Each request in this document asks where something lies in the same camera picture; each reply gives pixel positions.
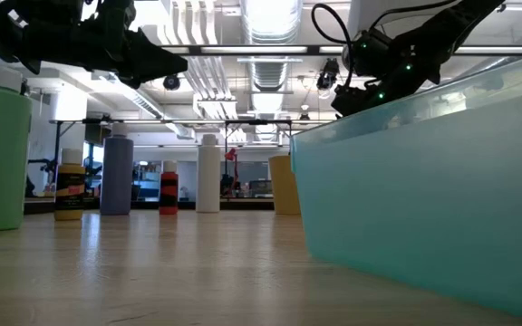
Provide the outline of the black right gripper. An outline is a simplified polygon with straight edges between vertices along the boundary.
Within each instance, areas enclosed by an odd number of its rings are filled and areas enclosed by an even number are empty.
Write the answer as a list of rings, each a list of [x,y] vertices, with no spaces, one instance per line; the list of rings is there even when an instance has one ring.
[[[395,91],[384,85],[370,85],[365,89],[338,85],[331,106],[341,117],[353,115],[395,99]]]

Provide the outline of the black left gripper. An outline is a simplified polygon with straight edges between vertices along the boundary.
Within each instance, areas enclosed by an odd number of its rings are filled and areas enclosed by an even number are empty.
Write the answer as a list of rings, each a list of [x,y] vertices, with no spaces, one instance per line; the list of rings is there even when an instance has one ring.
[[[188,62],[152,43],[142,31],[102,31],[97,24],[29,23],[22,34],[20,63],[38,74],[42,62],[114,72],[134,89],[141,80],[184,72]]]

